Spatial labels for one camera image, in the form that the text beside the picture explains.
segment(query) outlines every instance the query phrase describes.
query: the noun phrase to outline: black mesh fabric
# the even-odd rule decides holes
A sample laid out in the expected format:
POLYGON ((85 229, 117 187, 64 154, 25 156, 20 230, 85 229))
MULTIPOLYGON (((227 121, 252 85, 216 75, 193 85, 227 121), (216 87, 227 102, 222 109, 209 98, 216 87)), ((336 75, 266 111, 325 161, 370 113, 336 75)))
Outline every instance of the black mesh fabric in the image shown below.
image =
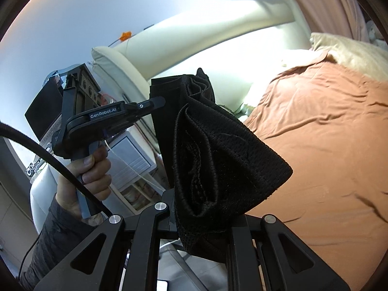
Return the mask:
POLYGON ((175 188, 178 234, 186 251, 225 262, 216 239, 232 218, 257 206, 292 174, 291 167, 233 115, 215 104, 202 69, 153 79, 152 114, 168 180, 175 188))

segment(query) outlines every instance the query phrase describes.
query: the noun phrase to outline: finger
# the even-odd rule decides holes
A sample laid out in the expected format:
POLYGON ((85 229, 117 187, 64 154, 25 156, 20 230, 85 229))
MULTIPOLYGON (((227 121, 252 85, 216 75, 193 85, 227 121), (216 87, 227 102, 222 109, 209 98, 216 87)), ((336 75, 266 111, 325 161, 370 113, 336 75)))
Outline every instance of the finger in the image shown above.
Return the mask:
POLYGON ((96 159, 95 162, 100 162, 108 156, 108 151, 104 145, 100 146, 96 151, 93 152, 93 156, 96 159))
POLYGON ((107 188, 106 190, 103 190, 101 192, 99 192, 98 194, 95 194, 94 196, 100 200, 100 201, 103 201, 105 199, 107 199, 109 197, 109 195, 111 194, 111 189, 110 188, 107 188))
POLYGON ((109 188, 109 185, 111 184, 111 182, 112 182, 112 177, 110 175, 104 175, 99 180, 86 184, 85 187, 88 188, 88 190, 92 194, 97 194, 100 191, 103 191, 109 188))
POLYGON ((74 176, 78 176, 79 174, 85 173, 90 170, 93 167, 94 163, 94 156, 89 155, 84 159, 72 161, 69 165, 67 165, 67 169, 71 171, 74 176))
POLYGON ((89 184, 91 182, 94 182, 96 180, 99 180, 101 177, 103 177, 106 172, 109 171, 111 167, 111 162, 108 159, 103 159, 102 161, 96 163, 92 169, 87 171, 85 174, 82 175, 82 180, 85 184, 89 184))

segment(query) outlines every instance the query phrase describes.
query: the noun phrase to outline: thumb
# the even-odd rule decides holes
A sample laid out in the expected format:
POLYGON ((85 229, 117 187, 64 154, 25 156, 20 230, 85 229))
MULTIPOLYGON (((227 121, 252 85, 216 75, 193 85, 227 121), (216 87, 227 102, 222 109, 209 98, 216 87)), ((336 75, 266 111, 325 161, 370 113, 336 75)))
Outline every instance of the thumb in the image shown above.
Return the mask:
POLYGON ((84 159, 79 159, 71 162, 67 168, 74 176, 78 176, 90 170, 94 165, 95 159, 93 155, 89 155, 84 159))

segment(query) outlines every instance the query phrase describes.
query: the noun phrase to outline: black cable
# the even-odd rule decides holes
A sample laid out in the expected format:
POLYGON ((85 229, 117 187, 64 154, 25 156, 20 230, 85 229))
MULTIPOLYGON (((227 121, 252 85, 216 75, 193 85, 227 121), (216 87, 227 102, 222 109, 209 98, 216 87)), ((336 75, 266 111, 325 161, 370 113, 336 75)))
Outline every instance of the black cable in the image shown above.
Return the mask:
POLYGON ((18 144, 21 144, 25 148, 34 152, 37 156, 41 157, 53 168, 55 168, 61 175, 64 176, 69 182, 71 182, 75 188, 77 188, 86 198, 93 202, 98 209, 110 217, 112 212, 100 201, 98 200, 81 182, 54 156, 47 152, 42 146, 38 143, 27 137, 25 134, 20 131, 12 128, 9 125, 6 125, 0 122, 0 136, 8 138, 18 144))
POLYGON ((20 275, 22 274, 22 269, 23 269, 24 261, 26 260, 27 255, 31 252, 32 248, 35 246, 35 244, 38 241, 39 237, 40 237, 40 233, 38 234, 38 237, 36 238, 35 242, 33 242, 31 247, 28 249, 28 251, 26 252, 26 254, 23 257, 22 264, 20 265, 20 269, 19 269, 19 274, 17 275, 17 280, 18 281, 20 281, 20 275))

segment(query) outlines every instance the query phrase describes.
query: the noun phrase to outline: sleeve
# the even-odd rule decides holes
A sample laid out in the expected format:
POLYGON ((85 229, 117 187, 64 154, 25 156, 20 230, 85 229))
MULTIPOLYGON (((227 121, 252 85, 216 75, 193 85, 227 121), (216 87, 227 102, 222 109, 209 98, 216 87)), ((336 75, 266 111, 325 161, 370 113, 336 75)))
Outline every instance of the sleeve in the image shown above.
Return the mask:
POLYGON ((32 291, 38 282, 93 230, 93 226, 77 220, 63 209, 54 197, 36 243, 31 264, 27 271, 21 274, 20 284, 26 290, 32 291))

